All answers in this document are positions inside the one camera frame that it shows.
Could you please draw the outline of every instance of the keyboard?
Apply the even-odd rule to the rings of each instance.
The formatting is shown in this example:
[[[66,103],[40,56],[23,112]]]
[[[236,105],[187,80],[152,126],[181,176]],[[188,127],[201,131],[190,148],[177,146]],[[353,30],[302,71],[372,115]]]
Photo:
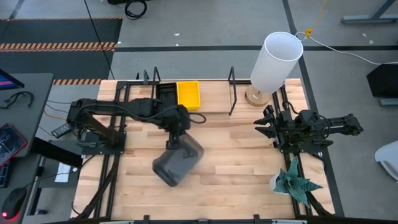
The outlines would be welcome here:
[[[0,189],[7,187],[7,182],[10,176],[10,161],[7,161],[0,167]]]

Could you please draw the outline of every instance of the wooden lamp base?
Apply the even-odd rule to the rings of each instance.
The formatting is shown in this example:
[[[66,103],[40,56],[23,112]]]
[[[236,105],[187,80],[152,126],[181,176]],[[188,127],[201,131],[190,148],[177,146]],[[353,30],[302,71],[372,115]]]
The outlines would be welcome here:
[[[271,93],[258,91],[253,85],[249,85],[244,96],[252,106],[265,106],[271,98]]]

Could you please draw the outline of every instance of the floor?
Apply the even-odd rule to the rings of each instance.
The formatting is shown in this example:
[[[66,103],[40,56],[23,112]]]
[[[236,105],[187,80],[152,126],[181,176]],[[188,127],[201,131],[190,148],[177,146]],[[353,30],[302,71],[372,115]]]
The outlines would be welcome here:
[[[101,0],[87,2],[93,17],[124,17],[120,8],[123,6],[111,6]],[[292,21],[287,20],[286,2]],[[397,61],[398,51],[376,47],[397,45],[397,24],[340,24],[342,16],[369,14],[377,4],[372,0],[328,1],[313,37],[333,46],[363,46],[363,50],[353,53],[376,62]],[[21,6],[18,11],[14,10],[16,5]],[[151,74],[157,66],[162,78],[224,78],[234,66],[238,78],[248,78],[258,51],[247,46],[262,45],[265,37],[275,31],[303,31],[313,24],[321,6],[319,0],[152,0],[142,19],[123,20],[112,71],[116,79],[132,79],[144,69]],[[398,3],[388,13],[397,14]],[[0,18],[11,14],[16,18],[88,17],[83,1],[2,0]],[[311,40],[303,44],[316,45]],[[223,47],[178,48],[185,46]],[[308,50],[303,58],[290,77],[303,78],[310,106],[314,108],[316,103],[320,114],[326,117],[353,113],[365,129],[355,138],[330,137],[335,141],[329,152],[345,215],[398,220],[398,185],[374,161],[378,148],[397,140],[394,131],[398,108],[381,108],[371,96],[366,75],[376,66],[330,51]],[[94,98],[97,92],[98,85],[54,86],[50,99],[68,102]],[[54,106],[67,110],[67,106]],[[65,117],[62,112],[48,112]],[[50,131],[61,124],[62,121],[44,116],[41,127]],[[37,135],[49,139],[41,130]],[[24,223],[66,220],[74,193],[73,189],[46,189],[39,205],[50,213],[27,217]],[[54,195],[58,200],[50,203]]]

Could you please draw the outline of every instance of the yellow bin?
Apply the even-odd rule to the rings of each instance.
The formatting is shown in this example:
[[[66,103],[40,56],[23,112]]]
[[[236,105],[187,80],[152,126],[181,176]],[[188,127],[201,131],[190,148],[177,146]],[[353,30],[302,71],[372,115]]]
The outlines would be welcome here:
[[[198,81],[177,82],[177,100],[189,111],[200,108],[200,92]]]

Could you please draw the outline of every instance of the succulent plant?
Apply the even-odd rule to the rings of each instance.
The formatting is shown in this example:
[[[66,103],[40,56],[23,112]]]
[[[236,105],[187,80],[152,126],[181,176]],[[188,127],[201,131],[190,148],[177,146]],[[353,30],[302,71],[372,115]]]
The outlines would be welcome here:
[[[322,187],[314,184],[310,181],[310,179],[299,177],[299,170],[297,169],[298,163],[299,159],[294,157],[287,172],[283,171],[282,169],[280,170],[274,191],[288,193],[294,199],[296,199],[296,201],[301,202],[309,207],[310,205],[305,193],[320,189]]]

